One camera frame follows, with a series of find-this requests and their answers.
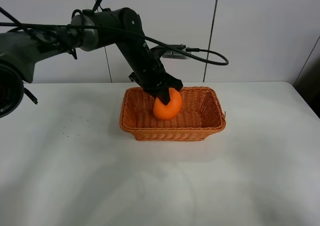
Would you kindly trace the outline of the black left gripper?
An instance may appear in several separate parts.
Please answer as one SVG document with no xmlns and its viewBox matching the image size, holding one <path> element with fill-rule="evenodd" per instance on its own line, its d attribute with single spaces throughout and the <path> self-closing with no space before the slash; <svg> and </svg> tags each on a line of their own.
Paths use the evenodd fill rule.
<svg viewBox="0 0 320 226">
<path fill-rule="evenodd" d="M 167 73 L 160 60 L 131 60 L 129 65 L 133 70 L 129 75 L 130 80 L 164 105 L 171 101 L 170 88 L 178 92 L 182 89 L 182 81 Z"/>
</svg>

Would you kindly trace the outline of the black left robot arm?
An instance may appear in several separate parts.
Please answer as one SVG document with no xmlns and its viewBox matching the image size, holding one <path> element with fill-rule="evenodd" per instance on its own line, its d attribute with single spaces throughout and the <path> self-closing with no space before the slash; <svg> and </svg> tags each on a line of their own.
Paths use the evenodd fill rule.
<svg viewBox="0 0 320 226">
<path fill-rule="evenodd" d="M 66 26 L 16 22 L 16 28 L 0 36 L 0 114 L 7 116 L 27 95 L 24 87 L 34 77 L 35 64 L 62 53 L 75 57 L 76 50 L 90 52 L 116 45 L 132 69 L 130 80 L 163 103 L 170 101 L 169 89 L 181 90 L 181 80 L 168 74 L 161 62 L 164 46 L 149 48 L 140 16 L 129 8 L 116 11 L 76 10 Z"/>
</svg>

